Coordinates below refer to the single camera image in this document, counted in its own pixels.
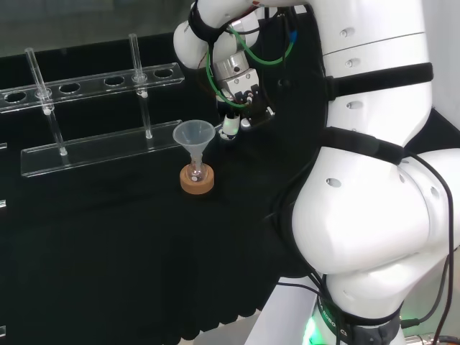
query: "black table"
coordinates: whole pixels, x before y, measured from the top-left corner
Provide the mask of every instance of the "black table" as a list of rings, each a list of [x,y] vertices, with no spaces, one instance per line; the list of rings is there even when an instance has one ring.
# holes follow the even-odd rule
[[[265,57],[282,51],[271,28]],[[176,60],[171,34],[139,40],[143,65]],[[46,81],[131,67],[127,40],[41,52]],[[276,118],[233,146],[213,140],[204,160],[216,186],[184,194],[182,148],[36,178],[20,175],[20,150],[52,142],[39,109],[0,116],[0,325],[8,345],[177,344],[200,330],[262,308],[296,265],[266,218],[270,199],[311,158],[323,123],[321,82],[311,46],[299,41],[287,69],[266,72]],[[155,123],[204,119],[214,100],[193,71],[151,92]],[[0,59],[0,89],[32,83],[24,56]],[[281,90],[284,78],[293,85]],[[56,106],[65,140],[140,127],[132,93]],[[460,147],[460,135],[433,112],[410,143],[416,152]]]

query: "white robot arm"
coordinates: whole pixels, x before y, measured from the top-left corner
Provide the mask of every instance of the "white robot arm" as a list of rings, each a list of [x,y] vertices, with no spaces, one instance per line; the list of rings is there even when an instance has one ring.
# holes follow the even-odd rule
[[[429,63],[421,0],[309,2],[318,21],[327,76],[343,78]],[[304,3],[199,0],[198,11],[209,27],[219,28],[253,4]],[[238,25],[238,31],[254,29],[257,18],[250,14]],[[247,35],[246,40],[253,45],[257,33]],[[174,43],[185,66],[203,67],[200,61],[208,45],[187,23],[176,30]],[[215,45],[214,62],[226,62],[238,54],[235,37],[224,33]],[[221,80],[224,77],[239,76],[224,75]],[[431,101],[429,81],[339,96],[329,103],[327,126],[404,147],[425,125]],[[421,157],[439,171],[454,195],[457,247],[460,149],[429,152]],[[342,311],[362,319],[383,320],[399,311],[413,286],[449,253],[447,220],[446,191],[413,158],[398,165],[345,149],[322,147],[295,204],[293,234],[305,259],[328,275],[328,290]],[[316,325],[326,344],[335,344],[334,334],[323,322],[323,312],[316,309]],[[377,330],[379,326],[367,328]],[[383,338],[380,342],[374,339],[375,344],[405,344],[401,330],[386,343]]]

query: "test tube rack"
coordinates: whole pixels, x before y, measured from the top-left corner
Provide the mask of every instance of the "test tube rack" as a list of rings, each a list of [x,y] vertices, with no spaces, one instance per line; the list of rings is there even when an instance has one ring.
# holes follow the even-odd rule
[[[148,90],[182,83],[184,75],[177,63],[142,68],[137,36],[131,34],[129,41],[134,69],[51,83],[43,81],[34,50],[25,50],[35,85],[0,91],[0,114],[41,107],[55,142],[21,151],[23,176],[44,175],[178,146],[173,140],[173,131],[182,121],[151,125]],[[143,127],[63,140],[55,116],[55,104],[130,91],[136,92],[139,99]]]

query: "black cable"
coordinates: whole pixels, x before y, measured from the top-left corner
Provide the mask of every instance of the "black cable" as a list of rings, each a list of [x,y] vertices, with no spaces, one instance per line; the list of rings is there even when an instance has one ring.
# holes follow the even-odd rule
[[[237,31],[240,35],[250,35],[250,34],[254,34],[255,32],[258,32],[258,31],[261,31],[262,29],[266,28],[268,26],[268,24],[274,22],[274,20],[276,18],[278,18],[278,16],[281,14],[281,11],[276,11],[275,15],[273,17],[270,18],[270,8],[269,7],[265,7],[265,9],[268,9],[269,11],[269,15],[265,17],[266,21],[264,22],[264,24],[262,25],[259,25],[259,27],[257,27],[256,29],[252,29],[252,30],[249,30],[249,31]],[[230,30],[226,29],[225,32],[228,32],[229,34],[233,34]]]
[[[313,12],[310,12],[310,16],[314,18]],[[324,70],[324,68],[322,67],[323,58],[322,58],[322,53],[321,53],[321,42],[319,41],[319,34],[316,35],[316,39],[315,37],[313,38],[313,44],[319,50],[319,55],[321,56],[321,58],[318,60],[318,62],[319,62],[321,71],[323,71]],[[324,85],[326,87],[325,74],[321,75],[320,78],[324,79]],[[328,107],[326,104],[325,116],[324,116],[324,126],[326,126],[327,124],[327,117],[328,117]],[[281,238],[282,242],[288,247],[288,249],[291,252],[299,253],[298,248],[295,245],[295,243],[292,243],[292,241],[288,240],[288,235],[285,233],[285,230],[284,230],[285,227],[282,225],[282,210],[284,209],[285,201],[287,200],[288,196],[292,193],[295,186],[301,180],[303,180],[306,176],[309,175],[309,172],[311,171],[313,163],[316,161],[318,154],[319,154],[319,148],[316,150],[316,153],[314,154],[313,159],[310,162],[306,163],[302,167],[302,169],[288,181],[287,185],[280,192],[278,192],[278,194],[275,196],[274,201],[271,203],[271,206],[270,206],[270,214],[274,214],[274,217],[272,218],[272,226],[275,229],[275,231],[278,233],[278,236]],[[311,281],[316,285],[316,287],[321,291],[321,293],[323,293],[323,295],[325,295],[328,298],[328,300],[331,301],[331,295],[328,291],[327,285],[321,279],[321,277],[316,272],[316,270],[310,265],[310,263],[307,260],[305,260],[305,258],[300,253],[298,255],[295,255],[295,257],[300,259],[302,264],[308,270],[307,276],[311,279]],[[333,309],[336,311],[335,319],[337,321],[336,344],[339,345],[340,344],[340,327],[341,327],[341,310],[336,305],[333,305]]]
[[[211,69],[212,78],[214,79],[214,85],[217,86],[216,83],[216,71],[214,70],[214,44],[208,43],[208,50],[209,50],[209,68]]]
[[[433,338],[433,345],[436,345],[439,336],[441,334],[442,328],[446,322],[447,315],[452,305],[452,297],[454,295],[454,199],[452,197],[451,189],[443,177],[437,172],[431,165],[429,165],[425,160],[419,156],[410,153],[410,156],[426,167],[442,184],[447,195],[448,202],[448,289],[447,289],[447,301],[446,307],[444,308],[443,315],[441,316],[441,321],[439,321],[438,329],[436,330],[435,336]]]
[[[286,49],[288,48],[288,45],[289,45],[289,42],[290,42],[288,18],[286,16],[284,16],[282,18],[282,22],[284,24],[284,34],[285,34],[285,41],[284,41],[283,50],[286,52]],[[286,53],[284,53],[282,55],[282,68],[283,68],[283,70],[286,70]]]
[[[268,20],[270,18],[270,8],[269,7],[265,7],[264,8],[264,19],[265,20]],[[265,48],[264,48],[264,35],[263,35],[263,31],[260,32],[259,34],[260,36],[260,58],[261,59],[264,59],[264,54],[265,54]],[[265,88],[265,69],[262,68],[261,72],[260,72],[260,89],[262,91],[262,95],[264,96],[265,100],[267,101],[268,105],[270,106],[270,108],[276,112],[276,108],[275,108],[275,105],[273,104],[272,100],[270,99],[270,97],[268,96],[268,92],[267,92],[267,89]]]
[[[311,22],[311,32],[314,34],[313,41],[316,43],[316,49],[318,51],[318,61],[323,71],[323,75],[326,77],[326,67],[324,65],[323,51],[321,49],[321,35],[319,33],[318,22],[316,21],[315,12],[310,4],[304,5],[307,15]]]
[[[439,341],[441,343],[450,343],[450,344],[460,345],[460,338],[457,338],[456,336],[440,336]]]
[[[446,262],[444,263],[443,274],[442,274],[442,277],[441,277],[441,284],[439,285],[439,291],[438,291],[438,296],[436,297],[436,301],[435,301],[433,307],[431,308],[431,310],[428,312],[428,314],[426,314],[425,316],[423,316],[420,319],[420,323],[427,321],[431,316],[433,316],[434,312],[438,308],[439,303],[441,302],[441,297],[443,295],[443,291],[444,291],[444,284],[446,282],[447,268],[448,267],[449,267],[449,257],[446,258]]]
[[[288,283],[288,282],[278,282],[277,285],[280,285],[280,286],[289,286],[289,287],[292,287],[292,288],[302,288],[302,289],[306,289],[306,290],[308,290],[308,291],[311,291],[312,293],[315,293],[316,295],[318,295],[319,297],[323,298],[324,300],[327,300],[327,298],[324,297],[324,295],[321,293],[321,291],[315,290],[315,289],[313,289],[312,287],[309,287],[309,286],[306,286],[306,285],[291,284],[291,283]]]
[[[418,326],[422,322],[427,321],[431,316],[433,316],[434,312],[439,307],[439,303],[441,302],[441,298],[442,298],[443,291],[444,291],[444,285],[445,285],[445,282],[446,282],[447,268],[448,267],[449,267],[449,257],[446,258],[446,262],[444,263],[443,274],[441,276],[441,284],[439,285],[438,296],[436,297],[436,300],[435,300],[431,310],[428,312],[428,314],[426,314],[422,318],[411,318],[411,319],[408,319],[408,320],[402,320],[401,321],[401,328],[402,329]]]

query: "green led light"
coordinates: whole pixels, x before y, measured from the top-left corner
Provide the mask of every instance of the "green led light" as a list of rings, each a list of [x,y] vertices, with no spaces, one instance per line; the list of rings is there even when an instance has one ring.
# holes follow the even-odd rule
[[[303,345],[316,345],[324,344],[323,337],[319,333],[318,327],[316,327],[313,318],[310,318],[305,327],[305,333],[303,334]]]

